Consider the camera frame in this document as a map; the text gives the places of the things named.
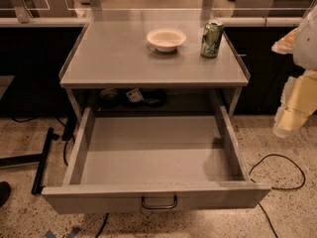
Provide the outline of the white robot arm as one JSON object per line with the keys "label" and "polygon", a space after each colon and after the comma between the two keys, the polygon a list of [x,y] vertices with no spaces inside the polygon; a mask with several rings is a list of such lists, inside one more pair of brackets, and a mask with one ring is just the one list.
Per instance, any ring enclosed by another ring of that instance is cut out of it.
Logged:
{"label": "white robot arm", "polygon": [[285,138],[299,131],[317,110],[317,7],[271,49],[282,55],[292,54],[294,63],[305,69],[298,78],[288,78],[275,114],[272,131]]}

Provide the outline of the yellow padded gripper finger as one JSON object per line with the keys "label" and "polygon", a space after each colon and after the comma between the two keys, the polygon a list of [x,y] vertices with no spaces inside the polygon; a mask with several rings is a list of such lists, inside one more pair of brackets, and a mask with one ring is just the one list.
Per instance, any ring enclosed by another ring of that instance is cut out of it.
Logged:
{"label": "yellow padded gripper finger", "polygon": [[316,110],[317,71],[306,70],[298,78],[291,76],[282,91],[273,134],[285,138],[298,132]]}
{"label": "yellow padded gripper finger", "polygon": [[297,34],[297,28],[291,30],[288,34],[286,34],[279,41],[275,42],[271,50],[277,54],[287,55],[293,53],[294,47],[294,39]]}

